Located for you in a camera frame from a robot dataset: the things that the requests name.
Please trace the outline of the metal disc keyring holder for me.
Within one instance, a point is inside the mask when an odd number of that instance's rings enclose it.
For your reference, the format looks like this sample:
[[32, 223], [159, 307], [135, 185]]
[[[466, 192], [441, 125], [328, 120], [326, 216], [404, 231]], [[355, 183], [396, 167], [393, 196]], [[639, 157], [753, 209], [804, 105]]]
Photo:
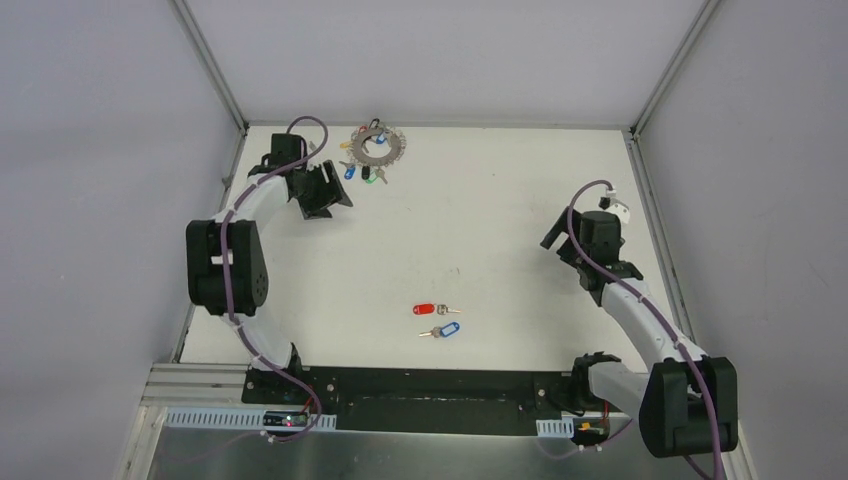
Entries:
[[378, 118], [355, 127], [350, 138], [340, 144], [347, 155], [339, 161], [344, 168], [343, 178], [351, 180], [358, 176], [366, 184], [387, 184], [386, 170], [401, 160], [406, 147], [404, 133]]

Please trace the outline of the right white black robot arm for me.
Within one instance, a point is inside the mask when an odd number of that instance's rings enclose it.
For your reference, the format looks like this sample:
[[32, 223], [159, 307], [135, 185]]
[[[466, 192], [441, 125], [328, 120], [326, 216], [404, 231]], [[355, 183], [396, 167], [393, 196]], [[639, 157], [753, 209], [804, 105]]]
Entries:
[[737, 371], [708, 355], [676, 326], [658, 319], [642, 272], [620, 259], [622, 223], [608, 210], [564, 209], [540, 245], [579, 275], [580, 286], [623, 330], [649, 371], [612, 354], [575, 359], [564, 404], [585, 411], [610, 404], [633, 418], [656, 458], [733, 451], [738, 435]]

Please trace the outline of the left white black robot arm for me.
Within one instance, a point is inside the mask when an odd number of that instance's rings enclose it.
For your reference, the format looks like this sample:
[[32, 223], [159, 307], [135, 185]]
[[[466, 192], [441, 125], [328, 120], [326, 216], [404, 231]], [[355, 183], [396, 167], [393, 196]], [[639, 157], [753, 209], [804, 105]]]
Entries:
[[190, 221], [185, 230], [191, 302], [235, 331], [253, 368], [276, 368], [266, 389], [286, 405], [303, 396], [305, 378], [290, 368], [295, 345], [266, 305], [271, 286], [261, 233], [289, 202], [305, 220], [329, 219], [332, 207], [354, 205], [333, 162], [310, 166], [313, 155], [302, 136], [273, 134], [269, 152], [233, 202], [210, 219]]

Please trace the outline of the key with red tag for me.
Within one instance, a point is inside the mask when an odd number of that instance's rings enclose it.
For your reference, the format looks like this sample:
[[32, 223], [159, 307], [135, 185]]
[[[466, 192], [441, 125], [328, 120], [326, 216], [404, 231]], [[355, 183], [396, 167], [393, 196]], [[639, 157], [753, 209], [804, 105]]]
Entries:
[[434, 303], [422, 303], [417, 304], [412, 307], [412, 313], [414, 315], [448, 315], [448, 314], [458, 314], [460, 310], [453, 309], [445, 304], [434, 304]]

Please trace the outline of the key with blue tag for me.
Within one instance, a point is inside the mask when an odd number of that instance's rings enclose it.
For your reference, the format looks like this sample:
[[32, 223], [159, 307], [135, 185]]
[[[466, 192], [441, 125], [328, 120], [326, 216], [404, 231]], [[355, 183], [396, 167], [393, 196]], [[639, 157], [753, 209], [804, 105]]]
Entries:
[[460, 324], [458, 322], [450, 322], [443, 326], [436, 326], [431, 328], [428, 331], [421, 332], [419, 337], [422, 338], [447, 338], [450, 337], [460, 331]]

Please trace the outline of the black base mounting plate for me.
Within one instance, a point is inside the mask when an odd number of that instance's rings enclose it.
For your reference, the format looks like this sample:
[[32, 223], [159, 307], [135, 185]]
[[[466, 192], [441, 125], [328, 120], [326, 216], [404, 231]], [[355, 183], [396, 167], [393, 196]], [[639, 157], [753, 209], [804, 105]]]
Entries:
[[340, 430], [533, 436], [539, 420], [605, 410], [583, 374], [567, 372], [309, 367], [296, 383], [250, 368], [246, 404], [300, 405], [333, 415]]

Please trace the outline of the aluminium frame rail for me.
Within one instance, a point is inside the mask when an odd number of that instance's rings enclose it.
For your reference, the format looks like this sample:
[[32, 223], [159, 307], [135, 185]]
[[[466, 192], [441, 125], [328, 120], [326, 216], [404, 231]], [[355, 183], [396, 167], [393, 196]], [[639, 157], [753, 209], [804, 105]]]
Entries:
[[143, 389], [143, 406], [229, 406], [241, 403], [247, 367], [157, 363]]

